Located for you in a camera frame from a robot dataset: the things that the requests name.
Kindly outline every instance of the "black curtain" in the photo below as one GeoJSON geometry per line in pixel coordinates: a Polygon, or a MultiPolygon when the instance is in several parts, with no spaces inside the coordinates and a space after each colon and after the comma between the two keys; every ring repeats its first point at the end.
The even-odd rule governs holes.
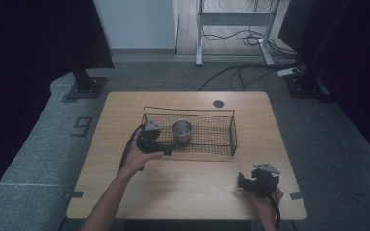
{"type": "Polygon", "coordinates": [[[370,1],[291,0],[279,37],[315,70],[305,77],[321,77],[370,143],[370,1]]]}
{"type": "Polygon", "coordinates": [[[0,179],[74,64],[113,68],[93,0],[0,0],[0,179]]]}

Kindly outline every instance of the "round hole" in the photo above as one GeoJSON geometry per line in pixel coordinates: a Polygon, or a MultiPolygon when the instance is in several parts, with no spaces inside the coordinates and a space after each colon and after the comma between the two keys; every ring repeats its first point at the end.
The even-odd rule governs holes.
{"type": "Polygon", "coordinates": [[[224,106],[224,102],[222,102],[221,100],[216,100],[215,102],[213,102],[213,106],[215,106],[215,108],[221,108],[224,106]]]}

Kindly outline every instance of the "stainless steel cup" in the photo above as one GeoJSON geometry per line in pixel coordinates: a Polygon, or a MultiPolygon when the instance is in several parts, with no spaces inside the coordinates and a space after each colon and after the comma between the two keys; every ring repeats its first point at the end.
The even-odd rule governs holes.
{"type": "Polygon", "coordinates": [[[192,124],[187,120],[178,120],[172,127],[173,137],[179,146],[191,143],[192,124]]]}

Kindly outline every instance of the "metal wire basket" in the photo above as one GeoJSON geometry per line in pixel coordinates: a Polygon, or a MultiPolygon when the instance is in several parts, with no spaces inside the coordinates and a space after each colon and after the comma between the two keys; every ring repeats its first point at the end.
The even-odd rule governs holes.
{"type": "Polygon", "coordinates": [[[175,143],[172,126],[178,120],[192,124],[191,143],[177,146],[174,152],[206,152],[234,156],[237,148],[234,110],[177,110],[144,107],[142,123],[151,120],[162,125],[157,141],[175,143]]]}

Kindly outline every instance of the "gray carpet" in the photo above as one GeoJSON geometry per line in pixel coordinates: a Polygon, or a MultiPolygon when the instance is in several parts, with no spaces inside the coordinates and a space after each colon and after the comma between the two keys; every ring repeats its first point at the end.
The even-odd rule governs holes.
{"type": "MultiPolygon", "coordinates": [[[[62,221],[109,92],[196,91],[217,72],[241,64],[204,62],[203,67],[196,67],[193,62],[118,62],[115,70],[88,71],[92,77],[108,78],[99,99],[68,103],[62,99],[74,83],[73,76],[54,81],[38,123],[0,181],[0,230],[57,230],[61,225],[62,230],[78,230],[82,220],[62,221]],[[73,136],[85,133],[84,128],[75,127],[79,117],[92,119],[85,136],[73,136]]],[[[245,69],[243,80],[247,83],[267,72],[245,69]]],[[[215,78],[202,90],[232,91],[231,73],[215,78]]],[[[241,89],[237,77],[232,86],[241,89]]],[[[304,195],[307,219],[284,220],[280,230],[370,230],[370,146],[340,108],[292,99],[275,73],[251,82],[246,90],[268,93],[304,195]]],[[[123,227],[121,220],[114,223],[114,230],[123,227]]],[[[130,227],[142,226],[130,222],[130,227]]],[[[178,222],[178,227],[169,227],[186,230],[187,226],[178,222]]],[[[214,223],[211,227],[223,230],[214,223]]],[[[251,229],[260,230],[258,222],[252,222],[251,229]]]]}

